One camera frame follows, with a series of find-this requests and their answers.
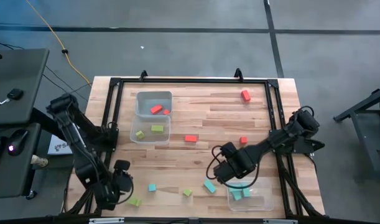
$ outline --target wood grain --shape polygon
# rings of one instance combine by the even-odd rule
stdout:
[[[110,77],[95,77],[86,116],[101,124]],[[286,120],[300,107],[295,81],[279,79],[280,94]],[[136,94],[139,91],[171,91],[173,94],[172,130],[166,146],[139,145],[130,141]],[[244,104],[240,93],[248,90],[251,102]],[[272,92],[275,114],[275,97]],[[110,120],[114,102],[111,105]],[[111,166],[116,159],[131,162],[134,197],[140,207],[118,205],[103,216],[115,217],[210,217],[210,218],[284,218],[276,159],[267,154],[261,162],[259,178],[272,185],[274,209],[268,212],[232,212],[227,205],[226,188],[213,181],[217,190],[210,194],[203,187],[206,167],[212,160],[213,146],[232,141],[239,147],[239,137],[247,136],[249,144],[257,144],[270,130],[264,87],[258,84],[203,83],[127,83],[124,86],[119,112],[119,140]],[[184,142],[184,135],[197,135],[197,143]],[[300,189],[313,206],[324,212],[313,164],[303,155],[294,155]],[[148,192],[148,184],[156,184],[156,192]],[[193,190],[191,197],[184,189]],[[71,176],[68,207],[80,198],[84,188],[76,175]],[[289,190],[294,211],[292,191]]]

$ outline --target teal block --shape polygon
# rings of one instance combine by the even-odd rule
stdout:
[[[233,197],[234,197],[235,201],[237,201],[237,200],[239,200],[239,199],[242,198],[242,195],[241,195],[240,191],[239,192],[233,192],[232,194],[233,194]]]
[[[250,197],[251,196],[251,191],[249,188],[242,189],[244,197]]]
[[[234,187],[240,187],[240,186],[242,186],[241,184],[230,184],[230,185],[232,185],[232,186],[234,186]],[[233,188],[229,188],[228,190],[229,190],[230,192],[242,191],[242,189],[233,189]]]
[[[207,189],[210,191],[210,193],[215,193],[216,187],[212,184],[212,182],[210,182],[210,180],[205,180],[203,185],[205,185],[205,187],[207,187]]]
[[[148,191],[149,192],[154,192],[157,190],[157,186],[155,184],[149,184],[148,185]]]

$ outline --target desk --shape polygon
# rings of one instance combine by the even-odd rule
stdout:
[[[2,149],[0,158],[0,198],[28,195],[35,170],[32,170],[30,159],[37,148],[40,125],[15,125],[0,130],[0,136],[10,137],[18,129],[26,129],[29,135],[25,140],[25,148],[18,156],[10,156],[7,149]]]
[[[110,77],[95,77],[86,116],[100,125],[103,117]],[[300,107],[295,81],[280,79],[280,94],[286,120]],[[248,90],[251,102],[244,105],[241,90]],[[172,130],[166,146],[138,145],[130,141],[136,93],[139,91],[171,91],[173,94]],[[239,147],[239,137],[247,136],[249,144],[267,137],[270,130],[264,87],[253,84],[213,83],[126,83],[118,118],[119,139],[111,166],[116,159],[131,162],[134,177],[133,196],[142,200],[137,208],[118,205],[103,216],[115,217],[204,217],[204,218],[284,218],[276,159],[267,154],[261,161],[261,179],[272,184],[274,209],[270,212],[232,212],[227,206],[226,188],[212,181],[217,190],[211,195],[203,187],[206,167],[212,160],[211,148],[232,141]],[[184,142],[184,135],[199,137],[196,144]],[[303,155],[294,155],[300,189],[319,212],[324,213],[314,166]],[[148,192],[148,184],[156,184],[156,192]],[[190,198],[184,189],[193,190]],[[68,190],[68,208],[80,198],[84,188],[72,174]],[[292,191],[288,191],[294,210]]]
[[[13,88],[24,91],[20,100],[0,105],[0,126],[39,123],[42,129],[63,138],[57,124],[34,108],[49,50],[1,50],[0,54],[3,56],[0,59],[0,102]]]

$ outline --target clear plastic container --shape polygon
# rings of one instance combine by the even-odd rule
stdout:
[[[162,105],[161,112],[155,115],[172,116],[172,93],[169,91],[142,91],[136,95],[136,114],[153,115],[151,108]],[[164,114],[164,110],[169,110],[169,114]]]
[[[253,177],[244,177],[242,179],[231,179],[227,183],[230,185],[248,185],[252,182]],[[228,206],[231,211],[271,211],[274,208],[272,188],[270,180],[259,177],[256,183],[249,188],[250,197],[244,197],[241,192],[241,199],[235,200],[233,193],[227,187]]]
[[[162,125],[164,127],[163,133],[153,133],[151,131],[152,125]],[[138,131],[144,133],[144,138],[139,139],[136,136]],[[130,140],[138,144],[168,144],[170,136],[170,117],[160,115],[136,115],[132,122],[132,129],[130,132]]]

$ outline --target gray floor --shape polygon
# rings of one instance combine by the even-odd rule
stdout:
[[[60,0],[31,1],[54,26],[267,28],[262,0]],[[270,0],[276,29],[380,30],[380,0]],[[43,25],[25,1],[0,2],[0,23]],[[59,36],[72,62],[96,75],[221,76],[240,67],[247,77],[277,77],[269,34],[75,33]],[[49,48],[48,66],[73,88],[73,72],[49,32],[0,31],[0,42]],[[322,125],[315,138],[323,203],[335,218],[380,222],[380,181],[360,179],[370,168],[350,120],[332,117],[380,88],[380,35],[277,35],[284,76],[296,80],[302,105],[314,107]],[[53,81],[63,86],[48,71]],[[80,91],[88,96],[90,90]],[[63,93],[42,80],[41,110]],[[79,98],[82,109],[86,102]],[[57,214],[67,173],[38,174],[39,197],[0,200],[0,219]],[[23,212],[15,212],[25,207]]]

